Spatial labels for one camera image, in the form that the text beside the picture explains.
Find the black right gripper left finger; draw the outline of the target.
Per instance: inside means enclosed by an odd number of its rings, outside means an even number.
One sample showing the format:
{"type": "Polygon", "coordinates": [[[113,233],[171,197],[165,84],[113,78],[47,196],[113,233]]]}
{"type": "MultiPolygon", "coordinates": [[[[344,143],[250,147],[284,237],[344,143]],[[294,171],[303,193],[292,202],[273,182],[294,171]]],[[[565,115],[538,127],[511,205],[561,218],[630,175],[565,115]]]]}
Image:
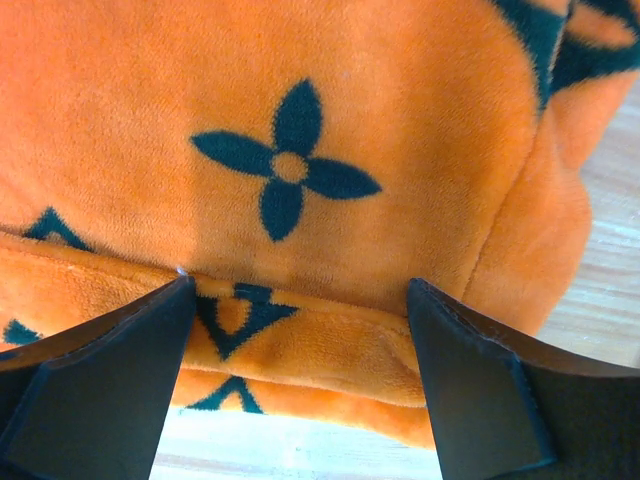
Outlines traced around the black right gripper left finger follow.
{"type": "Polygon", "coordinates": [[[180,276],[1,355],[4,479],[149,477],[195,317],[180,276]]]}

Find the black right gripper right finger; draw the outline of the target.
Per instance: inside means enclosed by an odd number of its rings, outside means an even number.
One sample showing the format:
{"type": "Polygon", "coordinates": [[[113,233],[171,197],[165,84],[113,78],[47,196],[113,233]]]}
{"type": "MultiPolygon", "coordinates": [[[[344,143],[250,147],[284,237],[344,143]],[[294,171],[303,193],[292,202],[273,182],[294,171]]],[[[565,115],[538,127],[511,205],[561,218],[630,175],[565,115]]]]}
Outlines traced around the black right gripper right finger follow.
{"type": "Polygon", "coordinates": [[[635,479],[639,372],[495,321],[421,279],[407,292],[446,479],[635,479]]]}

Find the orange patterned plush pillowcase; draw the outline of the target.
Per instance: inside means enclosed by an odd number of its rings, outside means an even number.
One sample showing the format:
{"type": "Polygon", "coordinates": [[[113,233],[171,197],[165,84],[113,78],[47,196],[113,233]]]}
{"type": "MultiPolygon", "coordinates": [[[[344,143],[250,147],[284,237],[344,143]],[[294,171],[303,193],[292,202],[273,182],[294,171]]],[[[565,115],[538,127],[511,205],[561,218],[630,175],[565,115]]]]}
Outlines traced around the orange patterned plush pillowcase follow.
{"type": "Polygon", "coordinates": [[[536,333],[635,1],[5,1],[1,345],[195,277],[177,406],[434,445],[406,293],[536,333]]]}

